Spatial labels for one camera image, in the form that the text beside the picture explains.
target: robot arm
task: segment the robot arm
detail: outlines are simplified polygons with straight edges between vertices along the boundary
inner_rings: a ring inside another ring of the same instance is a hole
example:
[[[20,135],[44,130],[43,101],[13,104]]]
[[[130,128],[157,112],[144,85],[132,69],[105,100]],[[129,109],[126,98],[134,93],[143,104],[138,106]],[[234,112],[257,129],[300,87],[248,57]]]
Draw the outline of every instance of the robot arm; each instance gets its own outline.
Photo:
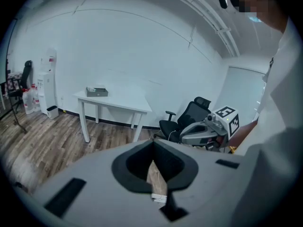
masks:
[[[193,146],[225,147],[226,143],[239,129],[238,110],[229,106],[222,107],[210,113],[202,122],[187,126],[180,134],[180,141]],[[217,137],[223,137],[221,145]]]

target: office chair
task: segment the office chair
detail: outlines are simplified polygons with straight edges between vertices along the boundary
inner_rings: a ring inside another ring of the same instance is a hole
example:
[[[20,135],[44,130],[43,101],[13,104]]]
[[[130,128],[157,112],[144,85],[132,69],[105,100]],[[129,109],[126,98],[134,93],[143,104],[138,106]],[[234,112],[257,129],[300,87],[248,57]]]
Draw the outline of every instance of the office chair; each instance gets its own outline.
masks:
[[[202,97],[196,97],[194,101],[190,102],[184,111],[184,113],[178,118],[177,122],[171,121],[173,115],[176,115],[173,112],[165,111],[169,114],[168,120],[160,120],[160,129],[165,137],[159,134],[155,134],[154,137],[158,136],[162,139],[173,141],[175,143],[180,142],[180,133],[183,129],[189,126],[192,123],[203,121],[204,118],[210,114],[208,109],[211,101],[206,100]]]
[[[27,89],[27,78],[29,76],[31,69],[32,69],[32,61],[27,61],[27,62],[25,62],[21,78],[20,79],[9,79],[9,80],[12,80],[12,84],[14,87],[14,91],[9,91],[9,97],[14,97],[15,99],[17,99],[17,97],[19,98],[19,100],[17,102],[16,113],[17,113],[17,109],[18,109],[19,105],[22,105],[22,96],[23,96],[22,89],[23,88]],[[18,82],[19,89],[15,88],[14,81]]]

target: table leg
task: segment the table leg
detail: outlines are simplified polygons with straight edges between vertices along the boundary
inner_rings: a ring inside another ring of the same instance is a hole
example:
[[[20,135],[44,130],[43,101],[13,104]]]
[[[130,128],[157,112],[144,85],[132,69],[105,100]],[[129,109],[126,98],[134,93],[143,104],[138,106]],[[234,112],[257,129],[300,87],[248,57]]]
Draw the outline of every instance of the table leg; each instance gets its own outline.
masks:
[[[3,101],[3,96],[2,96],[2,90],[0,92],[0,96],[1,96],[1,102],[2,102],[2,106],[3,106],[3,109],[5,110],[5,104],[4,104],[4,101]]]
[[[95,105],[96,123],[99,123],[99,105]]]
[[[137,115],[137,113],[134,113],[134,114],[133,114],[131,129],[134,128],[134,122],[135,122],[135,120],[136,120],[136,115]]]
[[[141,113],[141,115],[140,115],[138,127],[136,129],[135,134],[134,134],[133,142],[136,142],[139,138],[139,135],[140,135],[140,132],[141,132],[141,129],[142,129],[142,126],[143,126],[143,121],[144,121],[145,115],[146,115],[145,113]]]
[[[78,107],[79,107],[79,116],[81,122],[81,128],[84,135],[85,142],[89,142],[89,133],[87,131],[87,125],[85,120],[85,111],[84,111],[84,102],[78,99]]]

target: white platform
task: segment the white platform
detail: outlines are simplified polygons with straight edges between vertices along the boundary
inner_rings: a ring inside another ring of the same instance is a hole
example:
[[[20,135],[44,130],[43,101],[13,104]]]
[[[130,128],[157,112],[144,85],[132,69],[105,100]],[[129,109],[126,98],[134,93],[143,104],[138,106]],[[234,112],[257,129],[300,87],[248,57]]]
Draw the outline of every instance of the white platform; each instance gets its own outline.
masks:
[[[86,120],[85,120],[85,111],[84,111],[84,103],[94,104],[95,112],[96,112],[96,123],[99,123],[99,107],[114,107],[120,108],[124,110],[129,110],[133,112],[133,119],[131,129],[134,128],[134,121],[136,119],[136,114],[140,115],[138,127],[134,134],[133,142],[137,141],[143,126],[143,121],[145,115],[148,112],[152,112],[151,107],[146,101],[145,97],[141,94],[136,94],[132,91],[115,91],[109,92],[108,96],[101,97],[87,97],[85,91],[82,90],[80,92],[75,93],[75,96],[78,99],[78,110],[81,121],[81,127],[84,135],[84,139],[86,142],[89,142],[89,133],[87,130]]]

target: cable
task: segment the cable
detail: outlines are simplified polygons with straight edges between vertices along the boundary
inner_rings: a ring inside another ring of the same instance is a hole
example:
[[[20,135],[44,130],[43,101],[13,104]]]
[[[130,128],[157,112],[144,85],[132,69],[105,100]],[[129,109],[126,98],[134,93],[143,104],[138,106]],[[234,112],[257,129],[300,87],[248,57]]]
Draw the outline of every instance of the cable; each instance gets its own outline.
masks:
[[[160,131],[161,131],[161,130],[159,130],[158,132],[152,134],[152,135],[150,136],[149,140],[151,139],[151,137],[152,137],[153,135],[158,134]]]
[[[160,175],[160,172],[158,172],[158,181],[159,181],[159,184],[160,184],[160,189],[162,191],[162,186],[161,186],[161,182],[160,182],[160,179],[159,179],[159,175]]]
[[[173,132],[177,132],[177,131],[172,131],[172,132],[170,132],[170,134],[169,134],[169,138],[170,138],[171,133],[173,133]],[[169,141],[169,139],[168,139],[167,141]]]

